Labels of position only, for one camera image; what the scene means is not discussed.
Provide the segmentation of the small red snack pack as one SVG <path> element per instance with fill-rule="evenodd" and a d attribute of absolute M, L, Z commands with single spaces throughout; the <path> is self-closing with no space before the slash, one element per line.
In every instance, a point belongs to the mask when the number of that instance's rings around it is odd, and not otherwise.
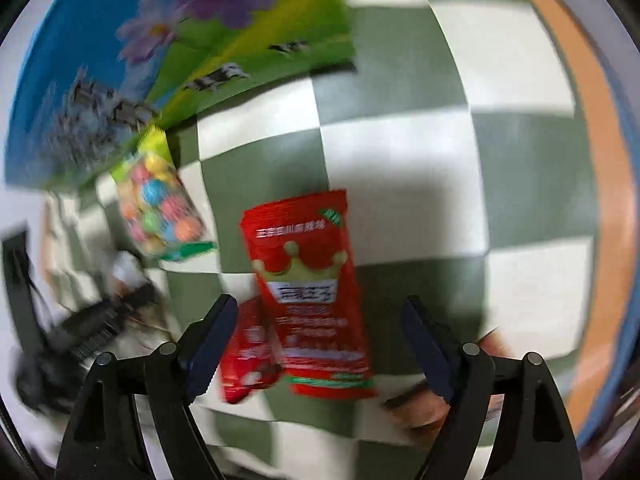
<path fill-rule="evenodd" d="M 238 404 L 254 391 L 273 386 L 281 374 L 262 298 L 242 302 L 234 333 L 219 363 L 224 400 Z"/>

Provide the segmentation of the colourful candy ball bag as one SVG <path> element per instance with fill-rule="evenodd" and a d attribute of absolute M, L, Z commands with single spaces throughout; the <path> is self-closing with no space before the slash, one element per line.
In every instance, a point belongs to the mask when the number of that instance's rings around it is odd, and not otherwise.
<path fill-rule="evenodd" d="M 126 234 L 144 258 L 180 262 L 216 247 L 179 177 L 164 130 L 145 128 L 111 177 Z"/>

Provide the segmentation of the red crown snack pack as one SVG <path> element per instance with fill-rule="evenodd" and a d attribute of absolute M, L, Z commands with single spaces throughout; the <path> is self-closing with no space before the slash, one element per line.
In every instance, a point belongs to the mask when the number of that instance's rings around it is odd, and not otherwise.
<path fill-rule="evenodd" d="M 240 229 L 294 393 L 329 400 L 374 395 L 369 344 L 343 190 L 244 211 Z"/>

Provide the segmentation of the cardboard milk box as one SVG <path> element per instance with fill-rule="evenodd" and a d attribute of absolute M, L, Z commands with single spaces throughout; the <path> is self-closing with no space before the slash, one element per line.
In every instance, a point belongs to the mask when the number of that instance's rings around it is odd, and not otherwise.
<path fill-rule="evenodd" d="M 54 0 L 21 67 L 6 183 L 77 188 L 146 128 L 353 53 L 345 0 Z"/>

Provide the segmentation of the blue bed sheet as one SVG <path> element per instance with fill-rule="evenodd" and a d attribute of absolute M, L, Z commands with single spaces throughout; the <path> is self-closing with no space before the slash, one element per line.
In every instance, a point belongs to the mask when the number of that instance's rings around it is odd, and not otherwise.
<path fill-rule="evenodd" d="M 567 413 L 578 446 L 605 419 L 639 326 L 639 51 L 624 0 L 532 0 L 576 84 L 596 181 L 587 325 Z"/>

